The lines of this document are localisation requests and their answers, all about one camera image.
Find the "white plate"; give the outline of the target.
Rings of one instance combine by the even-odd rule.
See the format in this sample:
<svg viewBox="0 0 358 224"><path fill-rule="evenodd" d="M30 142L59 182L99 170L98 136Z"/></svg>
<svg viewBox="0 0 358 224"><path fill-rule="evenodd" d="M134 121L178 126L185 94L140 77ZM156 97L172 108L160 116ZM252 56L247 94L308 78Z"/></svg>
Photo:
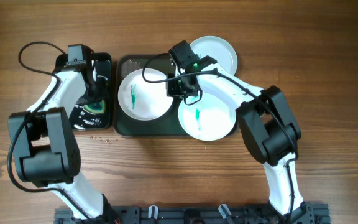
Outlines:
<svg viewBox="0 0 358 224"><path fill-rule="evenodd" d="M125 114L139 121L157 119L173 104L173 98L166 95L165 83L145 82L142 69L131 72L123 79L117 99Z"/></svg>
<svg viewBox="0 0 358 224"><path fill-rule="evenodd" d="M216 36L204 36L190 43L194 54L199 58L210 56L229 74L235 75L238 66L236 51L226 40Z"/></svg>
<svg viewBox="0 0 358 224"><path fill-rule="evenodd" d="M236 112L215 96L203 93L179 104L178 120L187 134L201 141L227 136L236 125Z"/></svg>

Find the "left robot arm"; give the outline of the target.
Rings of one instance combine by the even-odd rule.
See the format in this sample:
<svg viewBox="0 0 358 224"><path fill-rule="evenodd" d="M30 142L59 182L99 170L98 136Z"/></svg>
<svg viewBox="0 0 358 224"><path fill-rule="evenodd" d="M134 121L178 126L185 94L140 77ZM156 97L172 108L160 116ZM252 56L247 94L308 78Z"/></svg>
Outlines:
<svg viewBox="0 0 358 224"><path fill-rule="evenodd" d="M81 173L80 150L69 121L90 88L86 79L108 81L111 70L111 59L103 54L90 62L68 61L50 74L50 85L34 105L8 119L11 182L29 193L53 192L70 207L76 222L120 223L106 197Z"/></svg>

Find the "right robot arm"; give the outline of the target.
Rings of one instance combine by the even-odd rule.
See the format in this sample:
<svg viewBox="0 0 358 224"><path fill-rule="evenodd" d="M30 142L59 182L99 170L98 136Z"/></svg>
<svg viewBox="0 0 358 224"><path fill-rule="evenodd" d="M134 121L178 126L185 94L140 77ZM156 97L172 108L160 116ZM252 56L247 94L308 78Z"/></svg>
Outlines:
<svg viewBox="0 0 358 224"><path fill-rule="evenodd" d="M303 203L295 171L301 131L281 89L252 86L217 63L205 68L195 63L190 71L169 76L166 83L168 96L209 93L236 112L247 150L264 167L269 204L292 221Z"/></svg>

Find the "yellow green sponge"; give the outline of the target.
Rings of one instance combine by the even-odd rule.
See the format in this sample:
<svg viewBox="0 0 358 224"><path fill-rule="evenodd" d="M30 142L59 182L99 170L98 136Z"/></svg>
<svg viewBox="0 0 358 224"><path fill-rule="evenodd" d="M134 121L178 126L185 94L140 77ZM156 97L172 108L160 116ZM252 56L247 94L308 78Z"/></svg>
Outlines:
<svg viewBox="0 0 358 224"><path fill-rule="evenodd" d="M104 100L101 100L96 103L84 105L83 109L91 114L104 114L106 111L106 103Z"/></svg>

